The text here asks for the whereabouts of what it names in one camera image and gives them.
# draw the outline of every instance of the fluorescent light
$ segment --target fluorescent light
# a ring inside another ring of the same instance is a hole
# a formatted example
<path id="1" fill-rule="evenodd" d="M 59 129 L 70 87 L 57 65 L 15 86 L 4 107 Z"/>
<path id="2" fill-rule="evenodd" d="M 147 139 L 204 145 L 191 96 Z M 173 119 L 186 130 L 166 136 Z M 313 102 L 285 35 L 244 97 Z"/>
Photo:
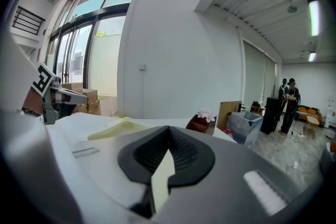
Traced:
<path id="1" fill-rule="evenodd" d="M 320 7 L 317 0 L 308 0 L 310 9 L 311 35 L 320 34 Z"/>
<path id="2" fill-rule="evenodd" d="M 309 60 L 310 62 L 313 62 L 315 60 L 316 57 L 316 52 L 311 52 L 309 55 Z"/>

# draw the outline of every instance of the white wall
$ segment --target white wall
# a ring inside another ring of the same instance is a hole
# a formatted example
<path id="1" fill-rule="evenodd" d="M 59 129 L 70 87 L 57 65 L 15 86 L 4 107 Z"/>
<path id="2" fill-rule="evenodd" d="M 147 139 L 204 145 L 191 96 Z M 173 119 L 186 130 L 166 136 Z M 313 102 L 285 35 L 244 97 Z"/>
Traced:
<path id="1" fill-rule="evenodd" d="M 144 118 L 182 118 L 200 108 L 218 114 L 240 100 L 241 53 L 230 23 L 192 11 L 193 0 L 132 0 L 121 37 L 118 109 Z"/>
<path id="2" fill-rule="evenodd" d="M 49 0 L 20 0 L 19 5 L 43 19 L 49 17 L 54 6 Z"/>
<path id="3" fill-rule="evenodd" d="M 294 78 L 301 104 L 327 113 L 328 98 L 336 93 L 336 63 L 294 63 L 282 65 L 282 76 Z"/>
<path id="4" fill-rule="evenodd" d="M 15 27 L 10 27 L 10 30 L 12 37 L 17 44 L 38 48 L 38 36 L 22 31 Z"/>
<path id="5" fill-rule="evenodd" d="M 279 53 L 275 51 L 275 49 L 253 28 L 247 25 L 244 21 L 239 19 L 236 16 L 233 16 L 231 13 L 211 5 L 207 11 L 207 14 L 214 15 L 218 18 L 221 18 L 224 22 L 229 22 L 235 25 L 239 31 L 239 35 L 241 38 L 241 45 L 243 46 L 243 41 L 249 43 L 250 45 L 254 46 L 261 52 L 265 53 L 267 57 L 272 59 L 276 63 L 276 83 L 275 88 L 278 89 L 282 82 L 282 75 L 281 75 L 281 64 L 282 58 L 280 57 Z M 245 66 L 245 58 L 243 57 L 243 66 Z M 245 85 L 243 83 L 243 93 L 245 92 Z"/>

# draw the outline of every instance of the concrete floor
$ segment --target concrete floor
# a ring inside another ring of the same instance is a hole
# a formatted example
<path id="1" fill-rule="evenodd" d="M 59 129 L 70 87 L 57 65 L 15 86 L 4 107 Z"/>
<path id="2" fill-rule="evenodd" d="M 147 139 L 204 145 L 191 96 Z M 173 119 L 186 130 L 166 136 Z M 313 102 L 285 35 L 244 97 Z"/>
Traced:
<path id="1" fill-rule="evenodd" d="M 313 133 L 311 129 L 303 128 L 304 122 L 293 121 L 287 136 L 282 136 L 278 133 L 282 119 L 283 116 L 275 132 L 269 135 L 260 132 L 251 149 L 287 173 L 298 188 L 304 191 L 311 184 L 323 179 L 319 170 L 319 159 L 326 143 L 331 141 L 326 134 L 333 131 L 317 127 Z M 297 169 L 293 169 L 294 161 L 299 163 Z"/>

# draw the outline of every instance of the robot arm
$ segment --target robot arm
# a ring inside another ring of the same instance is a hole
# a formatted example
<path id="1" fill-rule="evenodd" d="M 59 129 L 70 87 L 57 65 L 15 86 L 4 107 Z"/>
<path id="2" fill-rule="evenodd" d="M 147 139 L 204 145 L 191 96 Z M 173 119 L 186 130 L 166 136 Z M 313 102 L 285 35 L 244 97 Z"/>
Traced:
<path id="1" fill-rule="evenodd" d="M 40 63 L 39 76 L 34 80 L 32 88 L 42 97 L 43 119 L 46 125 L 54 124 L 57 119 L 71 115 L 77 104 L 85 104 L 88 98 L 78 92 L 64 89 L 60 78 L 52 73 L 49 68 Z"/>

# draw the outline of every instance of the tree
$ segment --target tree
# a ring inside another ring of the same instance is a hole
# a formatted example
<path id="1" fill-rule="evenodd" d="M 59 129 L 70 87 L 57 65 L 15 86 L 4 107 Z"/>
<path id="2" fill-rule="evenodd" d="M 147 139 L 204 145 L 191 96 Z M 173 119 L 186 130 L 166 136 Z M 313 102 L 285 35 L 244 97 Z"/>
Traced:
<path id="1" fill-rule="evenodd" d="M 91 31 L 91 27 L 89 27 L 89 28 L 86 30 L 86 32 L 89 32 L 89 31 Z M 104 31 L 104 32 L 102 32 L 102 31 L 97 31 L 97 33 L 96 33 L 96 37 L 104 37 L 104 36 L 107 36 L 107 31 Z"/>

